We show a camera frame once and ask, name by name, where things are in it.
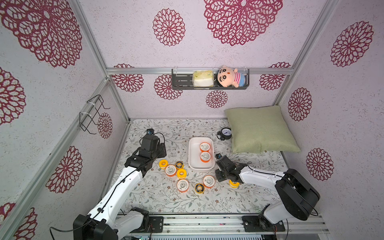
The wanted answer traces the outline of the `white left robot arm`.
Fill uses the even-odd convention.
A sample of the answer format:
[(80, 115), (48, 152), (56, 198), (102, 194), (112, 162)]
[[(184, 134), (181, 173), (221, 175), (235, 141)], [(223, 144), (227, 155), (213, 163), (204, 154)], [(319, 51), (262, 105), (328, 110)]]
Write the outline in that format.
[(151, 230), (149, 212), (132, 208), (118, 218), (131, 191), (143, 180), (158, 158), (166, 157), (165, 138), (149, 129), (141, 145), (127, 158), (125, 166), (106, 195), (87, 215), (78, 215), (73, 223), (75, 240), (121, 240), (131, 232)]

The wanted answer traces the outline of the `white plastic storage box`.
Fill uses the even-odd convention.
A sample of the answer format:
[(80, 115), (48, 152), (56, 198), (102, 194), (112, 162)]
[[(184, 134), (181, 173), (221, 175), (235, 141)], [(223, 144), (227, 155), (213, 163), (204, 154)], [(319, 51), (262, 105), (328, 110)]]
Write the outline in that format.
[[(211, 149), (209, 153), (212, 158), (208, 163), (203, 163), (200, 159), (200, 144), (203, 142), (207, 142), (211, 145)], [(207, 137), (194, 137), (189, 141), (189, 151), (188, 151), (188, 163), (189, 167), (192, 170), (198, 172), (208, 172), (212, 170), (215, 166), (215, 151), (214, 151), (214, 143), (210, 138)]]

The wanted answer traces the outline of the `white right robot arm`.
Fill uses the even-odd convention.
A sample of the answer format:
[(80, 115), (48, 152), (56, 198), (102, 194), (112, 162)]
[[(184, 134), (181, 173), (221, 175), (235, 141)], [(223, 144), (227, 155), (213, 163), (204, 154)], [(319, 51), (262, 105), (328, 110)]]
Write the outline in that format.
[(260, 227), (271, 227), (290, 218), (306, 221), (316, 210), (321, 196), (297, 170), (271, 172), (254, 169), (248, 164), (235, 163), (221, 154), (216, 154), (216, 159), (218, 182), (230, 180), (234, 184), (256, 185), (278, 192), (281, 200), (267, 205), (258, 215)]

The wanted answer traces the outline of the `black yellow small tape roll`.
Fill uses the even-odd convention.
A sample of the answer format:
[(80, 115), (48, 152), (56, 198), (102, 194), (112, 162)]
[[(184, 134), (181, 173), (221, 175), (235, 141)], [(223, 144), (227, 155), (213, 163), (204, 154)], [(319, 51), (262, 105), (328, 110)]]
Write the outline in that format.
[(184, 163), (182, 161), (177, 161), (175, 163), (175, 167), (176, 167), (177, 170), (183, 169), (184, 168)]

